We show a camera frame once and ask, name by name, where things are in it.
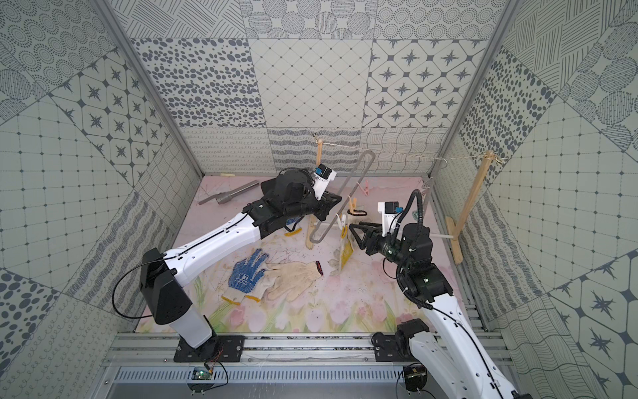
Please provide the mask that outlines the white clothes peg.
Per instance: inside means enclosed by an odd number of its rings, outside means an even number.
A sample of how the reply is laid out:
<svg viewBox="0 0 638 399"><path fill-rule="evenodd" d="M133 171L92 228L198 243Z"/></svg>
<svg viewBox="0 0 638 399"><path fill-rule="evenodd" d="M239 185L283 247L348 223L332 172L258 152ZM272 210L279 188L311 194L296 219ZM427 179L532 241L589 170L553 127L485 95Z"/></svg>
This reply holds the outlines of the white clothes peg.
<svg viewBox="0 0 638 399"><path fill-rule="evenodd" d="M345 214L337 214L337 224L340 231L347 227L347 216Z"/></svg>

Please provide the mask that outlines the grey clip hanger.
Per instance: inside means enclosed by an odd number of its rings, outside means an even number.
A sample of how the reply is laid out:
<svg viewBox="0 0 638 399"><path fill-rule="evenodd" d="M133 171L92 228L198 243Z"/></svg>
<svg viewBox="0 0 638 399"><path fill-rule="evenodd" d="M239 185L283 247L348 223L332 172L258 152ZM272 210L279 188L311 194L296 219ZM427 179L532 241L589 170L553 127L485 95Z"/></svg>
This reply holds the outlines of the grey clip hanger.
<svg viewBox="0 0 638 399"><path fill-rule="evenodd" d="M353 167L352 171L347 175L345 181L343 181L337 194L342 198L342 201L337 205L334 211L332 211L327 217L327 222L319 221L316 217L311 217L311 224L309 224L309 231L306 238L306 247L313 249L315 244L320 244L327 234L332 230L332 227L337 222L338 215L344 211L347 207L347 198L354 196L357 191L357 185L364 181L364 177L367 175L376 155L371 150L365 150L362 152L357 160L357 163ZM358 177L357 181L354 181L355 186L346 191L346 188L353 178Z"/></svg>

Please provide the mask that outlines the beige knit gloves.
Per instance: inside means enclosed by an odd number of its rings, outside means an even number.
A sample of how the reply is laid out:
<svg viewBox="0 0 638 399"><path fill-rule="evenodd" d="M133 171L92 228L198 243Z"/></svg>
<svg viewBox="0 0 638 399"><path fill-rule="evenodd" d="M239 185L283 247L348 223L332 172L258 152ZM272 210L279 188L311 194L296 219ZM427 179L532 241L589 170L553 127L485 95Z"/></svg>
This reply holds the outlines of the beige knit gloves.
<svg viewBox="0 0 638 399"><path fill-rule="evenodd" d="M275 264L265 272L265 277L273 281L272 287L267 290L267 299L284 298L292 302L322 276L316 263Z"/></svg>

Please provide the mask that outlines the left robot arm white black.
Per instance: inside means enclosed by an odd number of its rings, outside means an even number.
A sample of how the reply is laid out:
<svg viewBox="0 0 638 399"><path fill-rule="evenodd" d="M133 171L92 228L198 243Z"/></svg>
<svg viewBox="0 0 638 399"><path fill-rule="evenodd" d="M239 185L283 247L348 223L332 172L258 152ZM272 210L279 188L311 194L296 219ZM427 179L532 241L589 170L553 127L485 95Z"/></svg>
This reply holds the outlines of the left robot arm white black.
<svg viewBox="0 0 638 399"><path fill-rule="evenodd" d="M324 221L342 200L327 189L336 176L324 164L312 171L287 168L262 182L262 198L247 204L227 223L164 253L146 252L136 270L154 321L171 326L192 349L214 347L214 329L196 309L185 286L226 256L286 228L290 219L312 214Z"/></svg>

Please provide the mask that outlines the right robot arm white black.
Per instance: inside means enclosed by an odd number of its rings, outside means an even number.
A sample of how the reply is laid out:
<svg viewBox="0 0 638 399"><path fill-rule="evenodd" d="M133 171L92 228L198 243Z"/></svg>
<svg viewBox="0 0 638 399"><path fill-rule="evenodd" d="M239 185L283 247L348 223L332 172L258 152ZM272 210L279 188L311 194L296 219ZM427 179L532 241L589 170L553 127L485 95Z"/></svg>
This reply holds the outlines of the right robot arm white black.
<svg viewBox="0 0 638 399"><path fill-rule="evenodd" d="M421 192L412 191L404 208L381 202L378 211L380 224L359 222L349 229L367 255L395 264L400 292L425 315L398 326L400 355L422 365L449 398L524 398L488 355L435 265Z"/></svg>

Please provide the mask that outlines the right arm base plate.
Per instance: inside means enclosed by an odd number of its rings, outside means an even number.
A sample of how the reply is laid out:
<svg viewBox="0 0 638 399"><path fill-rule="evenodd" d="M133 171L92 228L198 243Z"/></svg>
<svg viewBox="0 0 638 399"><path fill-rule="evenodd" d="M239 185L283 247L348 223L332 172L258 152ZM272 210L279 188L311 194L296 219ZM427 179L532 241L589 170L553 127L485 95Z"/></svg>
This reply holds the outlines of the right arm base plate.
<svg viewBox="0 0 638 399"><path fill-rule="evenodd" d="M395 335L376 332L371 341L377 362L416 362L406 343Z"/></svg>

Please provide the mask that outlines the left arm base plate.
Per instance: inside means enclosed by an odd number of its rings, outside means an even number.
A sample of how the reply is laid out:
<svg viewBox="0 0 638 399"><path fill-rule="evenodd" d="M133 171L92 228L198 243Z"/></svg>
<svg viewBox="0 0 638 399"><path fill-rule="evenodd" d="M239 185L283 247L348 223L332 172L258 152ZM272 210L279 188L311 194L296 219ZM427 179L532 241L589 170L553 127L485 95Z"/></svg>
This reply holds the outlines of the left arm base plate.
<svg viewBox="0 0 638 399"><path fill-rule="evenodd" d="M181 337L174 354L176 363L204 363L221 361L222 363L240 362L246 337L243 335L217 335L211 337L200 347L189 346Z"/></svg>

